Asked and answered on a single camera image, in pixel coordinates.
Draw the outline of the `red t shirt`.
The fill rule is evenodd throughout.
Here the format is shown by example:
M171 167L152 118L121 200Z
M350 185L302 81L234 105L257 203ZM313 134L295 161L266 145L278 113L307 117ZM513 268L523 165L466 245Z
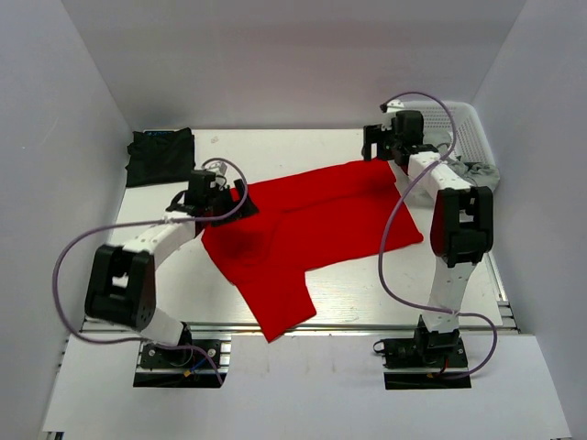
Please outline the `red t shirt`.
M259 212L202 235L208 256L235 285L272 342L316 315L305 274L350 259L423 241L401 207L384 161L352 161L253 183Z

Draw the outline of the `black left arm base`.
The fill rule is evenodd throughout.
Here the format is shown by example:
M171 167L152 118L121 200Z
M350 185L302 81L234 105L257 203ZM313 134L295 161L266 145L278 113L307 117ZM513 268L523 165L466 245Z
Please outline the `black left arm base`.
M219 389L228 373L230 341L195 339L193 349L165 350L146 344L140 347L133 387L153 389Z

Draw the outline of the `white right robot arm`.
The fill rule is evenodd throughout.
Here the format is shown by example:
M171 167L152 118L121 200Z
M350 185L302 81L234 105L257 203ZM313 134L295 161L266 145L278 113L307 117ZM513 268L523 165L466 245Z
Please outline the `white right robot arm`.
M409 179L405 193L419 186L434 201L429 243L436 268L428 304L419 308L430 333L414 342L415 357L428 366L447 355L440 335L458 329L471 274L493 246L493 192L449 166L454 146L426 143L425 119L417 110L395 111L384 123L363 128L363 159L394 163Z

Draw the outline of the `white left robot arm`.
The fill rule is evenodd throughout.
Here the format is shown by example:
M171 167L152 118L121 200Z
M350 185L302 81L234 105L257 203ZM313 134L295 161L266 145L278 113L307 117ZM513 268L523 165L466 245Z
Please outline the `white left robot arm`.
M188 186L178 192L162 218L129 241L104 244L94 262L84 302L88 317L121 325L162 347L173 365L188 363L194 343L187 324L157 305L156 271L181 246L195 240L208 226L221 226L259 210L250 200L245 178L227 183L223 167L193 170Z

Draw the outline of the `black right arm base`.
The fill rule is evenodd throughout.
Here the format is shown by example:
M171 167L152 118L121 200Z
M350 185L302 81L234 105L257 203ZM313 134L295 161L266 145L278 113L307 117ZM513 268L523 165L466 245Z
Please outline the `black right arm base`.
M410 337L380 339L372 348L382 357L384 387L388 391L471 387L468 359L458 330L430 332L420 325Z

